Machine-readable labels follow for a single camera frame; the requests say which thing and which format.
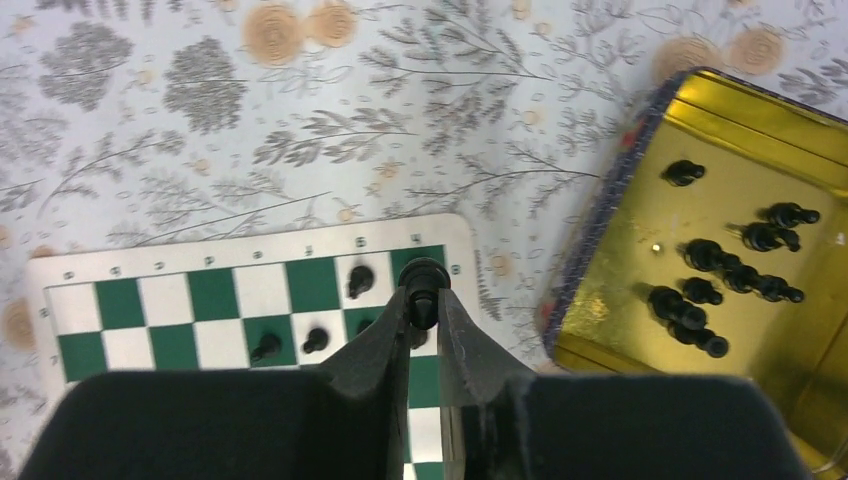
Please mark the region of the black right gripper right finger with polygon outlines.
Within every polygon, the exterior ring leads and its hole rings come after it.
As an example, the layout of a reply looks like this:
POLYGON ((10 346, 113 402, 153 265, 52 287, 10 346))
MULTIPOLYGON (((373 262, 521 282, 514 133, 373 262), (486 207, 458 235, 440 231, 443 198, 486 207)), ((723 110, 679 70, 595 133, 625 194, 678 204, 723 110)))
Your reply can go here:
POLYGON ((807 479, 776 409, 715 375, 540 374, 439 293, 448 479, 807 479))

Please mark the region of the black rook piece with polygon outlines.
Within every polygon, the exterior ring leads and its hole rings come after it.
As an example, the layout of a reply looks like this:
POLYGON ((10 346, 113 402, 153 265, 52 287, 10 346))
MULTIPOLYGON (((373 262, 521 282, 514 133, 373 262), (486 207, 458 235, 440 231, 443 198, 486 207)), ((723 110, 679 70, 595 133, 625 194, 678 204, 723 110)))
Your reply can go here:
POLYGON ((415 258, 402 269, 398 286, 405 289, 410 324, 422 331, 435 326, 438 323, 439 291, 451 288, 445 267, 432 258, 415 258))

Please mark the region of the black knight piece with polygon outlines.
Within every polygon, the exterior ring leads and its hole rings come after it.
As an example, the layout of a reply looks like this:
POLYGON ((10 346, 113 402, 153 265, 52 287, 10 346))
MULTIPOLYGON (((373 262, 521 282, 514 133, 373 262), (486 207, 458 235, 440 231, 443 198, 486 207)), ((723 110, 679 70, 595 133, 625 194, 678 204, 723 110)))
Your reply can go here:
POLYGON ((347 283, 347 296, 357 299, 363 293, 369 291, 375 283, 373 270, 366 265, 356 265, 349 272, 347 283))

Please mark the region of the black bishop piece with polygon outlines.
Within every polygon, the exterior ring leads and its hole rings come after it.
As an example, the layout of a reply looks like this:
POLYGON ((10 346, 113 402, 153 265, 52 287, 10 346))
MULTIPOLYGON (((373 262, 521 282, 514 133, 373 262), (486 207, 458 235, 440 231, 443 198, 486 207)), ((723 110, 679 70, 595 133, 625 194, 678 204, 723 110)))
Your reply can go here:
POLYGON ((687 329, 683 325, 672 323, 668 327, 669 334, 684 345, 693 345, 712 358, 722 358, 729 352, 729 343, 725 337, 717 335, 713 330, 704 328, 687 329))

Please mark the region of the black pawn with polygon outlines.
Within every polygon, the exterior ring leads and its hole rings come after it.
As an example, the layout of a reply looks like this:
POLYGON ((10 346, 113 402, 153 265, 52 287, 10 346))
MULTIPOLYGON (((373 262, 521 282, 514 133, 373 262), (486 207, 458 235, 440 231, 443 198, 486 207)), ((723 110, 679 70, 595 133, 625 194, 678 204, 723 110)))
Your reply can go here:
POLYGON ((277 357, 282 348, 281 339, 274 333, 264 333, 255 348, 251 350, 252 364, 277 357))
POLYGON ((305 354, 324 350, 329 343, 329 333, 322 327, 312 328, 302 344, 302 351, 305 354))

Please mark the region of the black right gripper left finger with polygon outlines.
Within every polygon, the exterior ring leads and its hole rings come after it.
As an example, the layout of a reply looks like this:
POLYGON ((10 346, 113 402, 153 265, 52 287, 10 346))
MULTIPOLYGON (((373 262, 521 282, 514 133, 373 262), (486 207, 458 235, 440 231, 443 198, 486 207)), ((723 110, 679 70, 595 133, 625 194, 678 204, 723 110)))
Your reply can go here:
POLYGON ((400 294, 322 363, 118 371, 73 387, 24 479, 398 479, 408 323, 400 294))

